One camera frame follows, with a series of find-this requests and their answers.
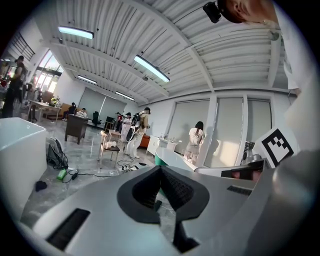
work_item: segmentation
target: floor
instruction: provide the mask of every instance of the floor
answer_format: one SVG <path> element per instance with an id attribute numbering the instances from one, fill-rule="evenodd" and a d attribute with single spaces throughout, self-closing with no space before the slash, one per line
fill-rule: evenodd
<path id="1" fill-rule="evenodd" d="M 103 154 L 102 169 L 99 168 L 99 162 L 97 161 L 99 153 L 99 143 L 101 141 L 100 129 L 87 126 L 85 132 L 85 138 L 81 139 L 80 144 L 77 144 L 77 138 L 68 136 L 65 141 L 65 130 L 67 122 L 59 120 L 57 125 L 49 120 L 41 120 L 38 125 L 46 128 L 47 138 L 56 137 L 60 140 L 63 151 L 68 159 L 69 168 L 78 169 L 81 173 L 92 173 L 99 176 L 115 175 L 115 154 L 113 159 L 110 160 L 110 153 L 105 152 Z M 118 154 L 118 161 L 130 160 L 130 158 L 123 153 L 124 143 L 118 145 L 120 152 Z M 137 155 L 140 156 L 139 160 L 135 160 L 133 163 L 142 162 L 149 166 L 155 165 L 154 156 L 148 153 L 146 155 L 145 148 L 138 148 Z M 21 221 L 32 228 L 36 221 L 44 214 L 47 210 L 63 201 L 73 193 L 77 192 L 84 186 L 96 182 L 102 179 L 112 179 L 96 177 L 94 175 L 82 175 L 78 176 L 77 179 L 72 180 L 69 183 L 62 183 L 57 179 L 59 171 L 53 169 L 52 166 L 48 165 L 47 170 L 41 177 L 41 181 L 47 184 L 47 188 L 36 192 L 35 190 L 30 195 L 24 211 L 22 213 Z M 68 181 L 70 176 L 64 178 L 64 182 Z M 168 200 L 161 194 L 157 195 L 157 200 L 162 201 L 162 206 L 158 210 L 160 215 L 161 225 L 160 229 L 169 241 L 173 241 L 176 213 L 172 210 Z"/>

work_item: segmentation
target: sofa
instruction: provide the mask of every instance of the sofa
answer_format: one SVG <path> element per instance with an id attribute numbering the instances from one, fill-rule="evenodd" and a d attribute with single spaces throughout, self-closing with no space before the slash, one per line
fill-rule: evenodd
<path id="1" fill-rule="evenodd" d="M 71 105 L 66 104 L 66 103 L 62 103 L 61 109 L 60 109 L 60 112 L 59 112 L 59 115 L 58 115 L 58 120 L 62 119 L 62 117 L 64 115 L 64 112 L 67 111 L 70 107 L 71 107 Z M 79 112 L 80 110 L 82 110 L 82 108 L 81 107 L 77 107 L 75 112 Z M 52 114 L 48 113 L 46 118 L 49 119 L 49 120 L 56 120 L 56 117 L 57 117 L 56 113 L 52 113 Z"/>
<path id="2" fill-rule="evenodd" d="M 149 145 L 149 141 L 150 141 L 150 136 L 144 134 L 139 147 L 147 148 Z"/>

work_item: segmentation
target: black pants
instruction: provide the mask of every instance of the black pants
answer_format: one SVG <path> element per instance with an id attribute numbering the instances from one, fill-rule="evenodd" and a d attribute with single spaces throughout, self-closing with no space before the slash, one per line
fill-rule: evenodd
<path id="1" fill-rule="evenodd" d="M 12 88 L 9 88 L 5 95 L 5 100 L 2 108 L 2 118 L 12 118 L 14 113 L 15 93 Z"/>
<path id="2" fill-rule="evenodd" d="M 36 119 L 36 105 L 33 105 L 30 109 L 28 120 L 31 121 L 35 119 Z"/>
<path id="3" fill-rule="evenodd" d="M 73 113 L 72 113 L 72 112 L 70 112 L 69 110 L 64 111 L 64 112 L 63 112 L 63 117 L 62 117 L 62 119 L 67 118 L 67 114 L 73 114 Z"/>

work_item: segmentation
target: person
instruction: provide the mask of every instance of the person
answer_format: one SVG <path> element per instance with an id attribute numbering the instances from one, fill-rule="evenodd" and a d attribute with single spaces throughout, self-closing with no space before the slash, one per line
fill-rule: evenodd
<path id="1" fill-rule="evenodd" d="M 137 156 L 137 148 L 140 146 L 142 137 L 146 133 L 146 130 L 149 128 L 148 115 L 151 114 L 149 107 L 146 107 L 143 111 L 139 112 L 140 116 L 140 126 L 133 139 L 129 141 L 126 146 L 126 155 L 129 155 L 131 158 L 139 159 Z"/>
<path id="2" fill-rule="evenodd" d="M 218 0 L 221 14 L 232 23 L 274 22 L 279 25 L 286 53 L 288 89 L 298 96 L 317 77 L 317 65 L 305 40 L 289 17 L 271 0 Z"/>
<path id="3" fill-rule="evenodd" d="M 200 144 L 203 143 L 205 138 L 204 123 L 199 121 L 195 127 L 189 131 L 189 143 L 186 146 L 184 159 L 193 165 L 196 164 L 199 155 Z"/>
<path id="4" fill-rule="evenodd" d="M 128 112 L 125 114 L 126 118 L 122 121 L 122 130 L 121 130 L 121 142 L 127 142 L 127 134 L 131 127 L 131 113 Z"/>
<path id="5" fill-rule="evenodd" d="M 83 107 L 79 112 L 76 113 L 78 116 L 83 116 L 86 117 L 87 116 L 87 112 L 86 112 L 86 108 Z"/>
<path id="6" fill-rule="evenodd" d="M 26 78 L 26 68 L 24 65 L 24 57 L 21 55 L 16 59 L 17 67 L 14 71 L 14 76 L 11 78 L 9 88 L 5 95 L 5 100 L 2 108 L 2 118 L 12 118 L 14 112 L 15 98 L 19 98 L 22 102 L 22 86 Z"/>
<path id="7" fill-rule="evenodd" d="M 76 104 L 74 102 L 71 103 L 71 107 L 68 108 L 67 111 L 63 112 L 63 117 L 62 120 L 63 121 L 67 121 L 67 114 L 72 114 L 74 115 L 76 112 Z"/>
<path id="8" fill-rule="evenodd" d="M 35 88 L 35 85 L 33 83 L 28 84 L 28 90 L 27 90 L 27 100 L 29 101 L 35 101 L 35 102 L 41 102 L 42 101 L 42 91 L 40 87 Z M 36 105 L 33 105 L 31 107 L 31 110 L 29 112 L 28 120 L 32 123 L 37 122 L 36 119 Z"/>
<path id="9" fill-rule="evenodd" d="M 121 133 L 121 123 L 122 123 L 122 115 L 119 113 L 119 112 L 117 112 L 116 113 L 117 114 L 117 118 L 116 118 L 116 121 L 117 121 L 117 123 L 116 123 L 116 131 L 118 131 L 119 133 Z"/>

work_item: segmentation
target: ceiling light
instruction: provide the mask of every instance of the ceiling light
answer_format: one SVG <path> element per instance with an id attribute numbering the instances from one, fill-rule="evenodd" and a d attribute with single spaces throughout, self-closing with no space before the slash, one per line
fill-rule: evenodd
<path id="1" fill-rule="evenodd" d="M 125 97 L 125 98 L 127 98 L 127 99 L 129 99 L 129 100 L 132 100 L 132 101 L 135 100 L 134 98 L 131 98 L 131 97 L 127 96 L 127 95 L 124 95 L 124 94 L 122 94 L 121 92 L 116 91 L 115 93 L 118 94 L 118 95 L 120 95 L 120 96 L 122 96 L 122 97 Z"/>
<path id="2" fill-rule="evenodd" d="M 154 65 L 152 65 L 149 61 L 145 60 L 141 56 L 139 55 L 135 56 L 134 60 L 139 64 L 141 64 L 142 66 L 144 66 L 146 69 L 150 70 L 152 73 L 154 73 L 157 77 L 159 77 L 166 83 L 170 82 L 169 77 L 167 77 L 164 73 L 162 73 Z"/>
<path id="3" fill-rule="evenodd" d="M 79 28 L 74 28 L 74 27 L 59 26 L 58 29 L 61 33 L 75 35 L 75 36 L 88 38 L 88 39 L 93 39 L 95 36 L 95 34 L 93 32 L 79 29 Z"/>
<path id="4" fill-rule="evenodd" d="M 84 77 L 84 76 L 82 76 L 82 75 L 78 75 L 78 78 L 79 79 L 82 79 L 82 80 L 85 80 L 85 81 L 87 81 L 87 82 L 89 82 L 89 83 L 93 83 L 93 84 L 97 84 L 97 82 L 96 81 L 93 81 L 93 80 L 91 80 L 91 79 L 89 79 L 89 78 L 86 78 L 86 77 Z"/>

